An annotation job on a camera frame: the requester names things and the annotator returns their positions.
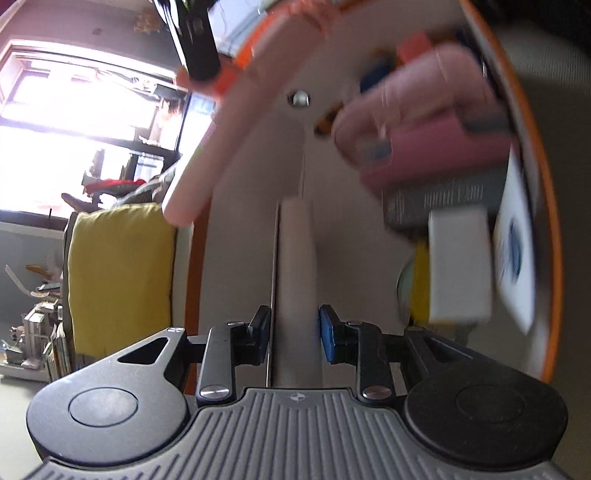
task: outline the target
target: white cylinder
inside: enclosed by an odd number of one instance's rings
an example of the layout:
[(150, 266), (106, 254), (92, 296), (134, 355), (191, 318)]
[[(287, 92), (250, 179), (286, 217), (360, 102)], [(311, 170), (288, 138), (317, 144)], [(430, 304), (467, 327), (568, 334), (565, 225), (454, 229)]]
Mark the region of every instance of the white cylinder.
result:
[(322, 388), (316, 247), (307, 201), (281, 203), (278, 235), (272, 386)]

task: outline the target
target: blue object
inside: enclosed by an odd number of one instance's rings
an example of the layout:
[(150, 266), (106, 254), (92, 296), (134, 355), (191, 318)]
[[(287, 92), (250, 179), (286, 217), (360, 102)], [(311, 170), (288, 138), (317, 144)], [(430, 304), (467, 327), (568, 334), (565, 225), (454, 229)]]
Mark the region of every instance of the blue object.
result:
[(361, 77), (361, 81), (359, 82), (359, 90), (361, 93), (366, 92), (371, 87), (377, 85), (390, 75), (392, 70), (394, 70), (394, 62), (392, 62), (391, 59), (379, 59), (374, 68)]
[(326, 309), (320, 308), (318, 311), (320, 319), (320, 338), (322, 339), (322, 346), (324, 347), (324, 355), (326, 361), (330, 363), (336, 362), (336, 346), (335, 336), (330, 322), (330, 317)]

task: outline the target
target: pink foam block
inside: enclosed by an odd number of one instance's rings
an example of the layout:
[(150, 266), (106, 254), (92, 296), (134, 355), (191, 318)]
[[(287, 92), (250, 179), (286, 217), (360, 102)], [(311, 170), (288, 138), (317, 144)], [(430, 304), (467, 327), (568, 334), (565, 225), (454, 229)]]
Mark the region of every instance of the pink foam block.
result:
[(361, 182), (377, 196), (397, 183), (507, 161), (513, 136), (468, 133), (449, 112), (414, 128), (396, 129), (390, 139), (390, 161), (360, 173)]

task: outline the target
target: white box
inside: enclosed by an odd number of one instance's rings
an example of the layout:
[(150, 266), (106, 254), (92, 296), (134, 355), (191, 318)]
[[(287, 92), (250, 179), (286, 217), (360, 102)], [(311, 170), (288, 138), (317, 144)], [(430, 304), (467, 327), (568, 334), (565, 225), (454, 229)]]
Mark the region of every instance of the white box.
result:
[(488, 215), (481, 206), (429, 216), (431, 323), (483, 323), (492, 316)]

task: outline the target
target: window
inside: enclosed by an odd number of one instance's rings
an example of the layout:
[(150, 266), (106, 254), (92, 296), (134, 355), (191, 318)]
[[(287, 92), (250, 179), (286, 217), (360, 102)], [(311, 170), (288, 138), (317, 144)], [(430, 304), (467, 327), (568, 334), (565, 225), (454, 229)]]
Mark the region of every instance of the window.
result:
[(214, 107), (170, 78), (36, 49), (9, 52), (0, 92), (0, 220), (50, 228), (72, 211), (62, 193), (91, 200), (83, 178), (149, 181), (190, 154)]

